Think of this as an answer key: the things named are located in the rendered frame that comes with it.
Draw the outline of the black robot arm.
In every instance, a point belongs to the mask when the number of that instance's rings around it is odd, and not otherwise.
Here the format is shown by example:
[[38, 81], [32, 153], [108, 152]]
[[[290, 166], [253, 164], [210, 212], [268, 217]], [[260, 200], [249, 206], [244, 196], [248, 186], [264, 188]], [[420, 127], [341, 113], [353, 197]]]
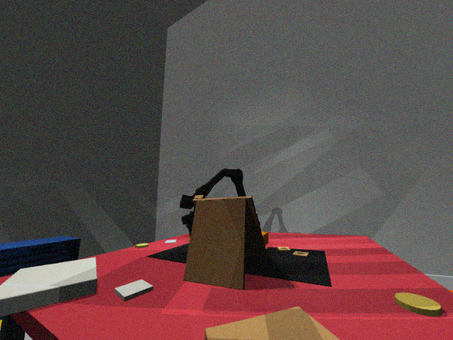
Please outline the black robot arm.
[[[245, 190], [243, 187], [243, 172], [240, 169], [222, 169], [217, 175], [215, 175], [211, 180], [209, 180], [206, 184], [202, 185], [201, 187], [195, 190], [195, 193], [192, 196], [182, 195], [180, 200], [180, 208], [191, 209], [195, 206], [193, 203], [193, 199], [195, 196], [204, 195], [205, 197], [209, 194], [212, 187], [215, 186], [222, 178], [230, 177], [233, 183], [235, 184], [236, 191], [238, 197], [246, 196]], [[195, 214], [195, 212], [194, 212]], [[182, 223], [189, 224], [193, 221], [194, 214], [190, 212], [189, 215], [182, 216]]]

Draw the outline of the white flat rectangular board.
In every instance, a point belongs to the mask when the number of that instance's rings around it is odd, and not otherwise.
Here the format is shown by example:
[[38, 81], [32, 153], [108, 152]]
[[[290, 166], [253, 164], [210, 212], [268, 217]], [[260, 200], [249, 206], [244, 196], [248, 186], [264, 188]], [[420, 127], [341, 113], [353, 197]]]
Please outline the white flat rectangular board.
[[0, 285], [0, 317], [96, 293], [96, 258], [20, 268]]

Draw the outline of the white square tile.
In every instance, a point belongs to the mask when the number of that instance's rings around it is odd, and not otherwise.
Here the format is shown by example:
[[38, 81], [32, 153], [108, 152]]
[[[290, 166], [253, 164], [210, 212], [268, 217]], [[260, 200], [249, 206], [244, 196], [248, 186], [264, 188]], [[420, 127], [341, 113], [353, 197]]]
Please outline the white square tile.
[[129, 300], [131, 298], [137, 297], [144, 293], [147, 293], [153, 290], [154, 287], [144, 280], [136, 280], [127, 285], [114, 288], [115, 294], [119, 296], [123, 301]]

